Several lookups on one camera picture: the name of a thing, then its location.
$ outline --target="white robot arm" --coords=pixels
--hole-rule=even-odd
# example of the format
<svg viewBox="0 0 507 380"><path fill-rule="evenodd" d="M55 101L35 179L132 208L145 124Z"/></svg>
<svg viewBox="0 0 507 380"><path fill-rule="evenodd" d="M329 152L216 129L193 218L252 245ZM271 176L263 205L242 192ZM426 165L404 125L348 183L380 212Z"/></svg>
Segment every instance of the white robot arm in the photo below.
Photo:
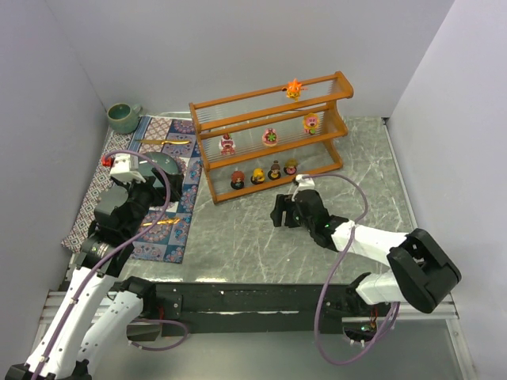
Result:
<svg viewBox="0 0 507 380"><path fill-rule="evenodd" d="M351 284L365 304L408 302L431 313L461 280L458 268L426 231L388 232L330 215L310 177L298 175L295 182L292 195L276 198L274 226L281 226L285 213L285 226L305 226L317 244L335 251L345 248L355 226L350 252L390 267L383 274L364 273Z"/></svg>
<svg viewBox="0 0 507 380"><path fill-rule="evenodd" d="M123 243L137 234L150 207L165 202L153 187L157 178L144 178L139 173L137 157L117 154L114 160L104 159L103 165L111 166L109 176L120 186L101 194L61 307L35 351L25 363L10 368L7 380L91 378L116 338L125 334L127 326L142 312L154 309L154 284L131 277L122 283L112 305L90 328L102 299L118 280L134 249L132 244ZM113 250L118 253L97 268Z"/></svg>

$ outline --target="yellow figurine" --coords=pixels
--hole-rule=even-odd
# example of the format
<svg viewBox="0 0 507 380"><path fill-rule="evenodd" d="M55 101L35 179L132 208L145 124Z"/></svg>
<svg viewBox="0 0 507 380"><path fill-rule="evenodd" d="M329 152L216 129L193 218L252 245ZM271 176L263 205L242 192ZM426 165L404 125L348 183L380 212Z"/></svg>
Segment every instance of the yellow figurine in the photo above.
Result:
<svg viewBox="0 0 507 380"><path fill-rule="evenodd" d="M316 113L309 113L303 117L304 133L314 135L318 129L319 124L320 120L318 118L318 115Z"/></svg>
<svg viewBox="0 0 507 380"><path fill-rule="evenodd" d="M261 184L264 182L264 179L264 170L261 168L256 168L253 171L252 177L250 178L253 184Z"/></svg>

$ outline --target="patterned cloth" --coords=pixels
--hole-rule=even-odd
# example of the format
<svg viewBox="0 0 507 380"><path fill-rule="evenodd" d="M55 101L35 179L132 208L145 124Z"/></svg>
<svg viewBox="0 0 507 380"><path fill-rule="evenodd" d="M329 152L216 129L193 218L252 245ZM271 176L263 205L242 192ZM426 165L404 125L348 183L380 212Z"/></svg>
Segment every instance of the patterned cloth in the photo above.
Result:
<svg viewBox="0 0 507 380"><path fill-rule="evenodd" d="M195 134L192 121L143 116L133 135L119 135L113 132L106 141L103 154L118 149L129 149L140 153L163 152L174 158L180 170L185 174L180 202L170 203L166 215L163 217L164 219L179 218L180 221L173 225L157 225L148 234L135 241L135 250L131 258L170 263L182 262L202 170ZM160 146L140 144L136 141L137 139L180 139L189 140L190 143ZM109 188L111 184L109 168L105 168L99 163L74 226L62 241L63 246L73 253L79 252L81 244L86 239L99 194ZM160 207L151 208L144 222L154 220L160 210Z"/></svg>

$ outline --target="small toy figure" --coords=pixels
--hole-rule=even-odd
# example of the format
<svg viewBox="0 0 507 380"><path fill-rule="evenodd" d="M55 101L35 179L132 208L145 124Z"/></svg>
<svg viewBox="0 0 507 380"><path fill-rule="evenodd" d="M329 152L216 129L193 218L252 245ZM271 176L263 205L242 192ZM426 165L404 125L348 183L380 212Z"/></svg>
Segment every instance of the small toy figure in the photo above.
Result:
<svg viewBox="0 0 507 380"><path fill-rule="evenodd" d="M287 160L285 162L284 166L284 172L285 174L291 176L292 174L295 174L298 171L298 162L295 158L291 158L290 160Z"/></svg>
<svg viewBox="0 0 507 380"><path fill-rule="evenodd" d="M239 190L245 187L245 174L236 170L231 176L231 187L234 190Z"/></svg>
<svg viewBox="0 0 507 380"><path fill-rule="evenodd" d="M275 146L278 143L278 136L273 128L268 128L262 135L262 143L266 146Z"/></svg>
<svg viewBox="0 0 507 380"><path fill-rule="evenodd" d="M268 178L271 181L274 181L280 177L282 177L280 174L280 165L278 165L278 161L273 161L273 164L271 165L271 170L268 171Z"/></svg>
<svg viewBox="0 0 507 380"><path fill-rule="evenodd" d="M294 78L292 82L287 84L287 87L284 87L282 91L287 91L287 97L289 99L293 99L294 101L298 101L301 96L301 91L307 89L306 87L301 87L303 83L298 82L297 78Z"/></svg>
<svg viewBox="0 0 507 380"><path fill-rule="evenodd" d="M219 142L219 149L220 149L220 153L222 155L236 153L235 147L236 147L236 144L234 144L234 141L232 140L231 135L226 133L225 135L222 136L222 138L220 139L220 142Z"/></svg>
<svg viewBox="0 0 507 380"><path fill-rule="evenodd" d="M309 113L303 117L304 133L314 135L320 124L320 119L316 113Z"/></svg>
<svg viewBox="0 0 507 380"><path fill-rule="evenodd" d="M253 184L261 184L261 183L263 183L264 180L265 180L265 178L264 178L264 170L262 170L261 168L256 168L253 171L253 175L250 178L250 180L252 181Z"/></svg>

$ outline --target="pink figurine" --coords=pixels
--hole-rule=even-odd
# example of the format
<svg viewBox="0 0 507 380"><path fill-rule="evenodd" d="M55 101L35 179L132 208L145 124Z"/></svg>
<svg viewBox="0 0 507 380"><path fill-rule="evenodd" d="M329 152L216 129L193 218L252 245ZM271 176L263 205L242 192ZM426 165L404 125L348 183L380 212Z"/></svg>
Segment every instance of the pink figurine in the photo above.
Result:
<svg viewBox="0 0 507 380"><path fill-rule="evenodd" d="M235 147L236 147L236 144L234 144L234 141L232 140L231 135L226 133L225 135L222 136L222 138L220 139L220 142L219 142L219 149L220 149L220 153L222 155L236 153Z"/></svg>

